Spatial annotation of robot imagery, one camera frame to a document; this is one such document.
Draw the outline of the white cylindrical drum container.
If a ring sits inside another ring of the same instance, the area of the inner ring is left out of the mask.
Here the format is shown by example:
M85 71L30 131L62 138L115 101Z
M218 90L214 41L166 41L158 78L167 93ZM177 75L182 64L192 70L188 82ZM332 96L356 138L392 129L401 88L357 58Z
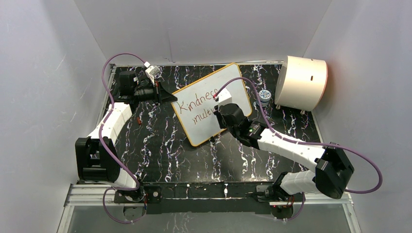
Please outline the white cylindrical drum container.
M274 104L311 112L324 94L327 79L326 61L288 55L277 79Z

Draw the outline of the yellow framed whiteboard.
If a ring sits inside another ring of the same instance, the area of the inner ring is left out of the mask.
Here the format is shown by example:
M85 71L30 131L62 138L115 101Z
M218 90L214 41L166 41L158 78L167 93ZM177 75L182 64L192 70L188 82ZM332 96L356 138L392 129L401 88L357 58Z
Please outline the yellow framed whiteboard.
M218 104L213 95L229 80L240 76L239 65L231 63L173 93L177 101L172 107L192 146L223 132L212 112Z

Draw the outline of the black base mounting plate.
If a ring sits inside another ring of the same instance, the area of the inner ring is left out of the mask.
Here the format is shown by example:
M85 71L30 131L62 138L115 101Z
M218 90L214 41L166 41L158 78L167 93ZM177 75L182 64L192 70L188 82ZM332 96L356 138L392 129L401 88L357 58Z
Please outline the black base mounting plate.
M294 196L271 182L144 183L137 191L116 191L114 203L145 205L148 214L238 213L291 217Z

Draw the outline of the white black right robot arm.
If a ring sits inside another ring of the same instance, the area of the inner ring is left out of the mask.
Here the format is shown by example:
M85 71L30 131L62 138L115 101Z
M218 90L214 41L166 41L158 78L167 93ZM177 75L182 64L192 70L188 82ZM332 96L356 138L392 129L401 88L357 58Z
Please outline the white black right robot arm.
M301 172L283 172L263 191L258 201L286 201L297 193L318 192L340 199L354 173L343 149L335 145L307 145L304 141L273 133L265 123L249 120L234 103L216 105L213 113L220 128L228 130L244 146L281 155L307 168Z

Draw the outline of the blue white patterned jar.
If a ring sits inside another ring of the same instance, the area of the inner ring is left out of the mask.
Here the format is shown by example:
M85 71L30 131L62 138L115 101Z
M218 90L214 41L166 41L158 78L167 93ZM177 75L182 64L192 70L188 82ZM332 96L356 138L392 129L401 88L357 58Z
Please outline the blue white patterned jar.
M262 89L258 92L259 101L263 108L267 107L271 102L272 94L269 90Z

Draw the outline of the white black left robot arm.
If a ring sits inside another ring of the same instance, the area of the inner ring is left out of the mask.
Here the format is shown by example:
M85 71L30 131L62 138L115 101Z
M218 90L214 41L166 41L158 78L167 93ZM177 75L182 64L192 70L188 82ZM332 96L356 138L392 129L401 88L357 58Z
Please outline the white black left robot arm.
M107 183L126 190L131 201L139 202L145 196L145 189L118 158L116 140L141 102L163 104L175 102L177 97L154 79L141 85L137 74L128 70L119 74L119 90L110 98L111 103L98 126L75 142L78 176L83 181Z

